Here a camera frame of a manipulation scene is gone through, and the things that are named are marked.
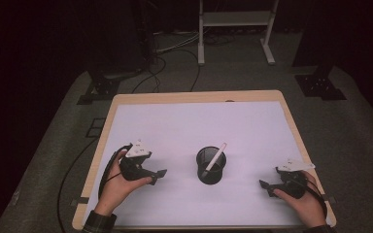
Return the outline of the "white pen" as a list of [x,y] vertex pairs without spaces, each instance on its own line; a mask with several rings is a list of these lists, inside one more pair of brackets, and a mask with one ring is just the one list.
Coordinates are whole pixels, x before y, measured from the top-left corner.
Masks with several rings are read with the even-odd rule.
[[204,172],[201,175],[201,178],[205,178],[208,175],[208,173],[211,171],[212,167],[215,165],[217,160],[220,158],[221,154],[223,153],[226,147],[227,147],[227,143],[222,143],[219,150],[216,152],[212,160],[209,162],[209,164],[205,168]]

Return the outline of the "black mesh pen holder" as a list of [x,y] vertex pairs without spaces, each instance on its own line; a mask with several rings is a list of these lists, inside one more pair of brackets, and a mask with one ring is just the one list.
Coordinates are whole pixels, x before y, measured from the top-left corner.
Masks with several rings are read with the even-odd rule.
[[196,155],[197,177],[204,184],[216,184],[223,175],[223,168],[226,165],[226,156],[222,152],[210,170],[207,169],[218,152],[217,147],[206,147]]

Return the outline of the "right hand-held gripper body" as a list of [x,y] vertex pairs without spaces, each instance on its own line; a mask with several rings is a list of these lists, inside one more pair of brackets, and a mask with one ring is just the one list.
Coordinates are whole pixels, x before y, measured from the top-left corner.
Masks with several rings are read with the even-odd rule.
[[270,184],[269,189],[280,189],[293,198],[301,198],[306,191],[307,179],[303,171],[314,169],[315,165],[311,162],[303,162],[289,158],[287,162],[276,168],[280,175],[282,184]]

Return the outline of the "person's left hand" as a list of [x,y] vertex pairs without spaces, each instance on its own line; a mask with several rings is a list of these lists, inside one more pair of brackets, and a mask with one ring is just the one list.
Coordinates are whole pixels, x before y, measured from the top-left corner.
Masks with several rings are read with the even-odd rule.
[[135,189],[152,181],[150,177],[136,181],[128,181],[120,174],[119,160],[126,155],[126,150],[120,151],[110,168],[107,182],[104,185],[94,212],[101,216],[111,216],[114,209]]

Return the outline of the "white table mat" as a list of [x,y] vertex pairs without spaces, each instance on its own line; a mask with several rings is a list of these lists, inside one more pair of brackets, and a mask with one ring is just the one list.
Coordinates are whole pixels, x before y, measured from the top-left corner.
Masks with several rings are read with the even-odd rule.
[[[100,164],[141,141],[143,166],[166,175],[132,192],[115,210],[117,228],[287,228],[300,220],[261,181],[278,183],[277,167],[302,158],[281,104],[219,102],[120,105]],[[226,164],[212,185],[197,176],[196,154],[224,146]]]

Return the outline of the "tall black equipment box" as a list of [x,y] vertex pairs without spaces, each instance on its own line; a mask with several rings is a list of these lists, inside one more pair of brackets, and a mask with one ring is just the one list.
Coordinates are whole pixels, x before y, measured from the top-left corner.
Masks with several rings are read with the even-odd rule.
[[104,44],[100,70],[107,76],[132,76],[149,67],[151,30],[145,0],[93,0]]

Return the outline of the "person's right hand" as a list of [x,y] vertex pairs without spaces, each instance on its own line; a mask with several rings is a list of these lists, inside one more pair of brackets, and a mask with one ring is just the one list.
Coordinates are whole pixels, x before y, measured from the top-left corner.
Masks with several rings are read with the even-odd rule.
[[296,211],[299,219],[307,228],[326,225],[322,205],[310,192],[306,191],[299,199],[291,197],[280,189],[275,189],[274,193]]

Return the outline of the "black stand base plate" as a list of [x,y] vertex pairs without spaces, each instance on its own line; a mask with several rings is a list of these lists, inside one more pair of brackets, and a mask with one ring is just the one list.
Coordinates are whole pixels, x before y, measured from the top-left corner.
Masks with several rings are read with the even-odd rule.
[[94,101],[112,100],[118,93],[120,81],[92,78],[86,92],[80,96],[78,105],[90,105]]
[[343,92],[336,88],[328,77],[296,75],[295,79],[307,97],[321,97],[322,100],[346,100]]

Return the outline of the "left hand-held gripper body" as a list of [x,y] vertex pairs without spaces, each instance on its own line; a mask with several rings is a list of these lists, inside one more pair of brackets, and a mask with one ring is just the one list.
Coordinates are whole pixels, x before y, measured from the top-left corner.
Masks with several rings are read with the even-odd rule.
[[155,172],[142,167],[143,162],[150,158],[152,153],[145,148],[141,140],[130,144],[124,157],[120,160],[121,174],[128,181],[136,181],[141,178],[156,178]]

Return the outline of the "white metal stand frame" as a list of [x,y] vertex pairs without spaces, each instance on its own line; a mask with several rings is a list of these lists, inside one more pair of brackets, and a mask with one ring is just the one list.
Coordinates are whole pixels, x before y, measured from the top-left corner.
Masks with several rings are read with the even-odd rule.
[[266,32],[260,39],[266,61],[269,65],[276,63],[272,51],[269,47],[269,40],[280,0],[274,0],[269,11],[251,12],[205,12],[203,0],[199,0],[199,20],[198,20],[198,45],[197,63],[205,64],[204,28],[205,27],[225,27],[225,26],[265,26]]

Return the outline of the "dark stand column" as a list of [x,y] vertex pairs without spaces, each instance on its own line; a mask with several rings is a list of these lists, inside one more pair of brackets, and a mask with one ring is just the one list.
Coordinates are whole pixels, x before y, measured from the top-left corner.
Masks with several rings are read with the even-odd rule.
[[292,65],[317,66],[315,78],[327,78],[337,50],[335,0],[314,0]]

